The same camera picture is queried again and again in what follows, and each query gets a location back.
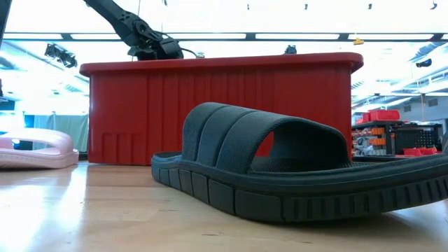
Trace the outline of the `red shelf bin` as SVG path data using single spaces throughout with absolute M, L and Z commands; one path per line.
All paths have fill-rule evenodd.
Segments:
M 362 122 L 368 123 L 372 121 L 399 121 L 400 113 L 398 110 L 370 110 L 363 113 Z

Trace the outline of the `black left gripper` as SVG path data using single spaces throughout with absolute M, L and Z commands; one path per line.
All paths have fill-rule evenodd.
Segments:
M 132 45 L 127 53 L 139 61 L 183 59 L 179 42 L 171 37 L 161 41 L 147 40 L 139 45 Z

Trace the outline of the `black slide sandal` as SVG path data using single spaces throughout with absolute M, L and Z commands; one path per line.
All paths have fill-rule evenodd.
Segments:
M 241 218 L 329 221 L 448 199 L 448 142 L 436 155 L 353 162 L 337 129 L 254 111 L 199 145 L 195 160 L 186 153 L 154 154 L 152 177 Z

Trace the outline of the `grey-blue curtain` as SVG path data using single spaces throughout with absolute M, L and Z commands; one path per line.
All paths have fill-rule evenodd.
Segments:
M 86 115 L 25 115 L 25 127 L 56 130 L 68 134 L 80 153 L 88 150 L 89 116 Z

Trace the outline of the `black storage shelf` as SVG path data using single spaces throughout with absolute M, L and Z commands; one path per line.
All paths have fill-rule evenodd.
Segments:
M 438 123 L 372 121 L 351 128 L 354 157 L 417 157 L 441 152 Z

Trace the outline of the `pink slide sandal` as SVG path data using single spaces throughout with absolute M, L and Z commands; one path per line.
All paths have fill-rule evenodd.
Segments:
M 13 140 L 45 144 L 38 150 L 16 150 Z M 52 129 L 22 128 L 0 135 L 0 169 L 62 169 L 78 163 L 79 152 L 72 138 Z

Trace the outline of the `red plastic bin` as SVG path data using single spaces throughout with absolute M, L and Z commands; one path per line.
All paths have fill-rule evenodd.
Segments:
M 351 75 L 363 64 L 355 52 L 84 64 L 88 159 L 149 165 L 172 151 L 195 160 L 202 137 L 254 111 L 312 120 L 350 139 Z

